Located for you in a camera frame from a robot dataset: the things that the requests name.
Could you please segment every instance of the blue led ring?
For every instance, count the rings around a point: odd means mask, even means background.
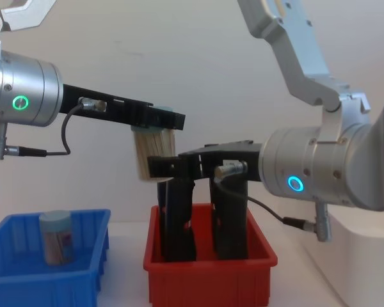
[[[302,192],[305,189],[303,182],[296,176],[291,176],[287,179],[287,184],[295,192]]]

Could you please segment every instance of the robotic arm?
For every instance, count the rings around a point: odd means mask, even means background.
[[[328,203],[384,211],[384,110],[371,125],[365,94],[330,75],[300,0],[238,2],[250,33],[272,46],[290,93],[323,107],[321,126],[281,129],[261,146],[231,143],[172,161],[150,158],[151,173],[213,178],[218,165],[204,157],[243,161],[240,172],[271,194],[315,202],[317,238],[329,241]]]
[[[14,0],[0,10],[0,32],[40,25],[56,0]],[[59,112],[125,123],[139,127],[183,129],[185,116],[155,109],[147,102],[63,84],[58,69],[50,63],[6,52],[0,42],[0,160],[4,155],[45,157],[45,150],[6,144],[8,123],[45,127]],[[66,153],[69,154],[67,142]]]

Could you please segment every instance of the plastic container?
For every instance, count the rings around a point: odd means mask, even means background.
[[[0,307],[96,307],[111,212],[71,212],[75,258],[61,266],[45,262],[39,215],[0,223]]]
[[[259,307],[270,297],[270,270],[277,257],[248,212],[248,260],[216,259],[211,205],[194,205],[191,224],[197,261],[165,263],[161,256],[158,208],[151,211],[144,269],[153,307]]]

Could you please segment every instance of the white wall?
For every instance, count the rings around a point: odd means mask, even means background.
[[[303,4],[333,75],[366,91],[374,119],[384,103],[384,0]],[[279,127],[320,122],[320,108],[289,96],[271,49],[249,35],[236,0],[58,0],[39,28],[1,39],[8,51],[56,64],[67,84],[187,114],[178,152],[262,142]],[[44,129],[10,125],[8,143],[59,150],[62,119]],[[69,157],[0,161],[0,219],[98,207],[112,209],[114,221],[148,219],[156,188],[138,180],[128,126],[74,118],[68,140]],[[259,187],[251,193],[271,201]],[[195,196],[209,199],[207,182]]]

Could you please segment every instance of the white table surface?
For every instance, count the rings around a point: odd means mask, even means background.
[[[258,207],[250,210],[278,256],[278,265],[272,268],[269,307],[345,307],[305,250],[286,236],[284,226]],[[99,307],[150,307],[148,276],[143,270],[147,233],[148,223],[109,225],[110,250]]]

